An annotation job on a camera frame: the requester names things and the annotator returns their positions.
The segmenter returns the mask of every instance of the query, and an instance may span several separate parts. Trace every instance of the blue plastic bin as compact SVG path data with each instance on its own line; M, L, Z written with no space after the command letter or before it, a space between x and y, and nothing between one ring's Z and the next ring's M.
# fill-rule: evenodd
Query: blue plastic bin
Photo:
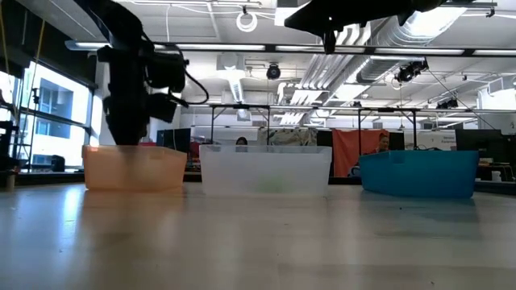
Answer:
M470 198L477 151L390 151L360 157L365 190L399 197Z

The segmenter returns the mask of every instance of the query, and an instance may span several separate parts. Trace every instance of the robotic arm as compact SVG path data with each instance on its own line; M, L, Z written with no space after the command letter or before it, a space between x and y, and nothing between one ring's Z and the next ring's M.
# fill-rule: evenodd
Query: robotic arm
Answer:
M177 104L186 101L172 95L185 87L188 61L177 54L154 51L140 20L124 6L111 0L73 0L97 24L110 46L97 51L98 61L110 65L110 96L104 112L117 145L137 145L145 136L150 117L171 122ZM148 92L169 88L169 93Z

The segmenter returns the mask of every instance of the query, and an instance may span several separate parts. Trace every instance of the white plastic bin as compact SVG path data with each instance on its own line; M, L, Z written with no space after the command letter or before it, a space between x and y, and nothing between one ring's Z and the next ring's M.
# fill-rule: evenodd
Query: white plastic bin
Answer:
M202 145L205 194L325 195L330 147Z

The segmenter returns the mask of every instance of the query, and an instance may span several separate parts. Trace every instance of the overhead rail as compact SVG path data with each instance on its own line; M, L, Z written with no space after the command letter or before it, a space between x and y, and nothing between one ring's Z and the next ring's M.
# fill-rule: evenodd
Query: overhead rail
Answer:
M66 47L74 51L97 51L108 45L106 42L77 42L69 40ZM324 54L322 45L308 44L234 44L234 43L155 43L157 52L175 53L176 45L183 52L253 52L253 53L297 53ZM441 47L381 47L363 45L338 45L336 55L362 56L440 56L440 57L515 57L516 48L441 48Z

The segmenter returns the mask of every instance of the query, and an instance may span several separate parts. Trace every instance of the orange plastic bin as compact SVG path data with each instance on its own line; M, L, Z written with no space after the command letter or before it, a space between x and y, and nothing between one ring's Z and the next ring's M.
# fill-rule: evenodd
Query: orange plastic bin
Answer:
M165 147L83 147L89 190L164 191L183 185L186 153Z

